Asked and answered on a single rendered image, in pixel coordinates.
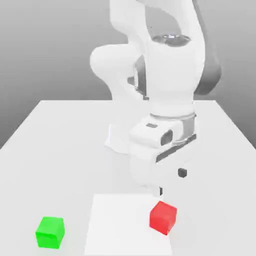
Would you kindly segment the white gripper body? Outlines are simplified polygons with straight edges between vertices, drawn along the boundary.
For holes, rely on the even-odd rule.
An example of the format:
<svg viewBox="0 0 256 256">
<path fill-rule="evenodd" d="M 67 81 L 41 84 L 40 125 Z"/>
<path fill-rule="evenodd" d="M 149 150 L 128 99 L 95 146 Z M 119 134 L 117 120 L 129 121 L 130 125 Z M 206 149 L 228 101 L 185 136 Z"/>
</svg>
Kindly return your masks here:
<svg viewBox="0 0 256 256">
<path fill-rule="evenodd" d="M 170 173 L 178 172 L 192 158 L 197 135 L 181 142 L 153 147 L 133 142 L 130 146 L 130 171 L 136 182 L 147 187 L 162 187 Z"/>
</svg>

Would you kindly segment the small red cube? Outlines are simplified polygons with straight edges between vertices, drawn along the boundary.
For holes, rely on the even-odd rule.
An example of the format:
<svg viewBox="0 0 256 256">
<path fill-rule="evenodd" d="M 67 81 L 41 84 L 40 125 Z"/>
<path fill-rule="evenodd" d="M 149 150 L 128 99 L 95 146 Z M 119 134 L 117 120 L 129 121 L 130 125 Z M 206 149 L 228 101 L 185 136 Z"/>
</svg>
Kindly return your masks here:
<svg viewBox="0 0 256 256">
<path fill-rule="evenodd" d="M 167 236 L 175 225 L 176 218 L 177 208 L 160 200 L 150 211 L 149 226 Z"/>
</svg>

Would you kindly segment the small green cube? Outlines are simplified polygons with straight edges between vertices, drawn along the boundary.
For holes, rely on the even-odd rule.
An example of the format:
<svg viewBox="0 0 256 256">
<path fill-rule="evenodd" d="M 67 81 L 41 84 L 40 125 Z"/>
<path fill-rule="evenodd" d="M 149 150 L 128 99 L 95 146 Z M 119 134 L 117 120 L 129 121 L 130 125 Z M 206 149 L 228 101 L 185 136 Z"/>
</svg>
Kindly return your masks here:
<svg viewBox="0 0 256 256">
<path fill-rule="evenodd" d="M 35 231 L 39 248 L 59 249 L 65 235 L 64 219 L 44 216 Z"/>
</svg>

